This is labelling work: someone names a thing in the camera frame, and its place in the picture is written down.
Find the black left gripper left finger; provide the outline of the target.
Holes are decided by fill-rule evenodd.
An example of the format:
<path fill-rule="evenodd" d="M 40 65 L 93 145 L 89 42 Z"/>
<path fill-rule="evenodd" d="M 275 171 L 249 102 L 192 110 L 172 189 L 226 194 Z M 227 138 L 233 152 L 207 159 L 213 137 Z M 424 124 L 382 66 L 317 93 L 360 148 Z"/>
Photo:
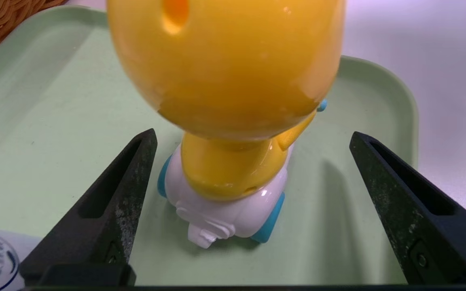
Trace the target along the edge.
<path fill-rule="evenodd" d="M 137 134 L 24 259 L 26 287 L 128 287 L 128 263 L 157 151 Z"/>

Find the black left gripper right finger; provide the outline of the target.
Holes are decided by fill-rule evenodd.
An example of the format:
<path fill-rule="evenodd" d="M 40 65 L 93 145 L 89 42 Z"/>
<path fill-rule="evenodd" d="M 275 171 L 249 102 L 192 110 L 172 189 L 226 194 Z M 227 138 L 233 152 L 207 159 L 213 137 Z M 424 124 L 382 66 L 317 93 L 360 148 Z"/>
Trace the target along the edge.
<path fill-rule="evenodd" d="M 409 285 L 466 285 L 466 209 L 379 140 L 349 150 Z"/>

